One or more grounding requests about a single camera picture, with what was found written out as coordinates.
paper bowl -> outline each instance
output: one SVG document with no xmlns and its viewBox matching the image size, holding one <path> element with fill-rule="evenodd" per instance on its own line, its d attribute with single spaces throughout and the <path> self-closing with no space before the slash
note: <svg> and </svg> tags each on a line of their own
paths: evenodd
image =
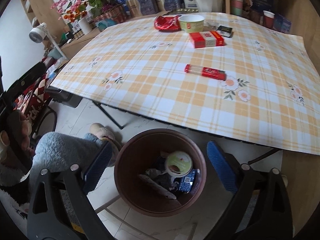
<svg viewBox="0 0 320 240">
<path fill-rule="evenodd" d="M 204 17 L 188 14 L 178 18 L 180 27 L 186 33 L 198 33 L 203 31 Z"/>
</svg>

red box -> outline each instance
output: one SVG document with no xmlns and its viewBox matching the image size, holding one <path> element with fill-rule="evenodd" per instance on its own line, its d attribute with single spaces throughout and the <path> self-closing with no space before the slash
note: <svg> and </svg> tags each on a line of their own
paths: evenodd
<svg viewBox="0 0 320 240">
<path fill-rule="evenodd" d="M 215 31 L 189 33 L 189 35 L 195 49 L 224 46 L 224 39 Z"/>
</svg>

silver screw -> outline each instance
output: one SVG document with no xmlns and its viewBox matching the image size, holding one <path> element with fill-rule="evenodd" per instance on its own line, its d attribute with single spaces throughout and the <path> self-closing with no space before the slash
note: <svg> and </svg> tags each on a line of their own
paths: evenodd
<svg viewBox="0 0 320 240">
<path fill-rule="evenodd" d="M 280 171 L 277 168 L 273 168 L 272 169 L 273 174 L 278 175 L 280 173 Z"/>
<path fill-rule="evenodd" d="M 248 164 L 244 163 L 244 164 L 241 164 L 241 169 L 243 169 L 244 171 L 248 171 L 248 170 L 250 170 L 250 166 Z"/>
<path fill-rule="evenodd" d="M 45 175 L 45 174 L 48 173 L 48 170 L 47 169 L 42 169 L 40 173 L 41 173 L 41 175 Z"/>
<path fill-rule="evenodd" d="M 77 169 L 79 169 L 79 165 L 78 165 L 78 164 L 72 164 L 72 165 L 70 166 L 70 169 L 71 169 L 72 171 L 76 171 Z"/>
</svg>

tablecloth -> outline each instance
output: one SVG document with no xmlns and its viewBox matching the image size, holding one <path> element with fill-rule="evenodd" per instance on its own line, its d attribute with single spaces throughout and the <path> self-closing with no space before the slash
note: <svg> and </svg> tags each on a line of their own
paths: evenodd
<svg viewBox="0 0 320 240">
<path fill-rule="evenodd" d="M 225 46 L 194 49 L 188 34 L 154 29 L 154 18 L 107 28 L 52 86 L 184 127 L 320 154 L 320 77 L 303 38 L 223 13 Z M 226 81 L 185 73 L 186 64 L 224 70 Z"/>
</svg>

paper cup lid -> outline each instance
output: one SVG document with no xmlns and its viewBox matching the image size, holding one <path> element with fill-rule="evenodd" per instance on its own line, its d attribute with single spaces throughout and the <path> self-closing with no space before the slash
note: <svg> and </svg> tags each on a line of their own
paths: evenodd
<svg viewBox="0 0 320 240">
<path fill-rule="evenodd" d="M 185 152 L 171 153 L 165 161 L 166 171 L 173 177 L 181 178 L 192 170 L 192 159 Z"/>
</svg>

